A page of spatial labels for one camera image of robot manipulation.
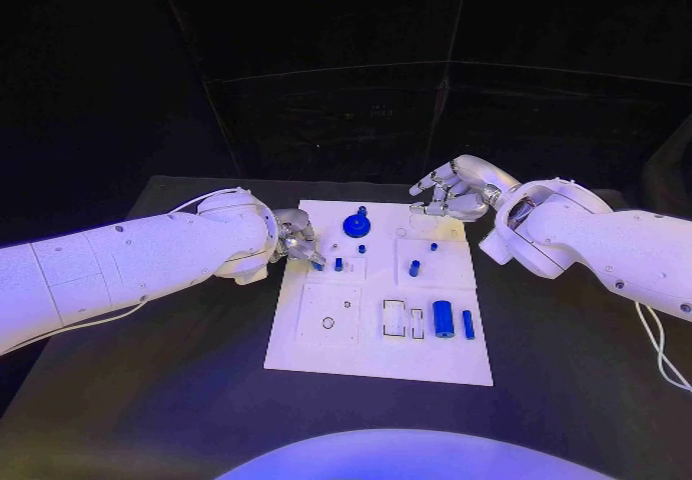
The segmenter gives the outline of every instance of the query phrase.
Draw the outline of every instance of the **black table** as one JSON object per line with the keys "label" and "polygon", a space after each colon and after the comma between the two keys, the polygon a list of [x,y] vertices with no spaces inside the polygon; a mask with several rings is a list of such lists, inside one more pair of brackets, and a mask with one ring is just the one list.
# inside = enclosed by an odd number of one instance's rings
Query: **black table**
{"label": "black table", "polygon": [[[241,185],[300,199],[408,202],[408,187],[154,177],[131,218]],[[0,422],[0,478],[211,478],[333,432],[417,428],[516,443],[623,478],[691,478],[692,396],[662,380],[630,301],[575,266],[557,280],[477,248],[495,387],[263,369],[284,262],[212,278],[130,317],[56,336]],[[692,325],[663,316],[692,375]]]}

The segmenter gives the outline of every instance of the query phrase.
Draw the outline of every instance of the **white platform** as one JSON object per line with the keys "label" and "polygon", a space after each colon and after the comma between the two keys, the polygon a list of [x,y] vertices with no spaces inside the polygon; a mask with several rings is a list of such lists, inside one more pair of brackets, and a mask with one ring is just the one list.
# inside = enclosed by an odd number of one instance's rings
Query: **white platform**
{"label": "white platform", "polygon": [[[372,229],[355,239],[342,224],[361,205]],[[463,223],[411,215],[408,205],[392,203],[303,200],[300,208],[310,214],[327,265],[320,272],[304,261],[287,262],[264,367],[492,386]],[[338,257],[342,272],[335,271]],[[421,262],[417,277],[408,274],[413,260]],[[384,335],[385,300],[404,301],[404,336]],[[436,300],[451,302],[453,338],[436,337]],[[423,339],[414,338],[413,309],[423,310]],[[464,336],[463,310],[472,311],[475,340]],[[398,312],[389,311],[389,321]]]}

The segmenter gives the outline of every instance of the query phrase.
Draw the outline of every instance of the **white cable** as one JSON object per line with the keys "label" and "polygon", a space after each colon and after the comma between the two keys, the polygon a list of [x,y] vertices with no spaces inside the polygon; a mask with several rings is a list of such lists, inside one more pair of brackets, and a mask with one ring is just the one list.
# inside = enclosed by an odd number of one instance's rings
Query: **white cable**
{"label": "white cable", "polygon": [[201,200],[203,200],[205,198],[209,198],[212,197],[214,195],[218,195],[219,193],[235,193],[238,191],[237,188],[224,188],[222,190],[216,190],[215,192],[211,192],[211,193],[206,193],[205,195],[201,195],[198,198],[193,198],[189,202],[185,202],[179,207],[176,207],[170,212],[169,212],[169,215],[172,213],[176,213],[179,210],[182,210],[185,207],[188,207],[189,205],[192,205],[195,202],[199,202]]}
{"label": "white cable", "polygon": [[[649,313],[652,314],[653,320],[656,321],[656,325],[659,326],[659,342],[656,342],[656,339],[653,337],[652,329],[649,328],[649,324],[645,319],[645,314],[642,313],[642,305],[639,302],[635,302],[635,308],[637,309],[639,313],[639,319],[642,320],[642,324],[645,325],[646,333],[649,334],[649,340],[652,341],[653,349],[658,352],[656,356],[656,362],[659,364],[659,371],[661,375],[666,379],[669,383],[672,383],[678,388],[682,388],[688,392],[692,392],[692,386],[686,380],[686,378],[682,376],[682,373],[678,371],[678,368],[675,368],[673,363],[666,357],[666,354],[663,353],[663,347],[666,345],[666,334],[663,331],[663,325],[661,323],[659,316],[656,315],[656,312],[653,311],[653,308],[646,306]],[[675,373],[678,379],[681,380],[679,382],[675,381],[666,373],[666,369],[663,368],[663,362],[666,362],[668,368],[671,368],[671,371]]]}
{"label": "white cable", "polygon": [[45,338],[52,337],[54,335],[58,335],[59,333],[65,333],[69,330],[77,330],[78,328],[84,328],[84,327],[92,327],[94,325],[98,325],[101,323],[107,323],[107,322],[113,322],[114,320],[120,320],[123,317],[127,317],[131,313],[134,313],[146,305],[146,303],[147,303],[147,301],[142,302],[130,311],[123,313],[123,315],[117,315],[116,317],[105,318],[104,320],[97,320],[95,322],[81,323],[78,325],[72,325],[71,327],[59,328],[58,330],[54,330],[52,332],[48,332],[43,335],[39,335],[38,337],[30,338],[25,342],[18,343],[18,345],[15,345],[3,353],[0,353],[0,355],[5,355],[6,353],[13,352],[19,348],[26,347],[33,342],[38,342],[39,340],[43,340]]}

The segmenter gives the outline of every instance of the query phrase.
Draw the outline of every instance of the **robotic hand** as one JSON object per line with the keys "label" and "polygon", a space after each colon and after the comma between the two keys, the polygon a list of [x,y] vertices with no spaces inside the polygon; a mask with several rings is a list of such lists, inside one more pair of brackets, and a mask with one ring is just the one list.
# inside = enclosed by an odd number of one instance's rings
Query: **robotic hand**
{"label": "robotic hand", "polygon": [[521,184],[495,165],[462,155],[411,187],[434,187],[411,212],[475,221],[498,211],[482,250],[503,265],[515,258],[555,278],[574,262],[606,288],[692,321],[692,222],[653,213],[613,212],[586,188],[560,178]]}
{"label": "robotic hand", "polygon": [[[180,211],[201,200],[196,214]],[[0,249],[0,354],[212,275],[245,285],[284,256],[323,265],[315,243],[303,210],[273,212],[234,188],[167,215]]]}

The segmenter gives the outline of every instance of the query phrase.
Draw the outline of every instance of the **robotic arm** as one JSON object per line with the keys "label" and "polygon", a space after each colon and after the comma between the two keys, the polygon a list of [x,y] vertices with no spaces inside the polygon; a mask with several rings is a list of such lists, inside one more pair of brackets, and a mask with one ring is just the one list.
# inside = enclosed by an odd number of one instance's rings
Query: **robotic arm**
{"label": "robotic arm", "polygon": [[503,265],[515,258],[555,278],[574,262],[606,288],[692,321],[692,222],[640,210],[613,212],[586,188],[560,178],[521,184],[495,165],[462,155],[411,187],[434,187],[411,212],[475,221],[498,211],[482,250]]}
{"label": "robotic arm", "polygon": [[[196,215],[180,212],[199,200]],[[212,275],[255,282],[287,255],[325,264],[307,213],[273,212],[241,188],[167,215],[0,249],[0,354]]]}

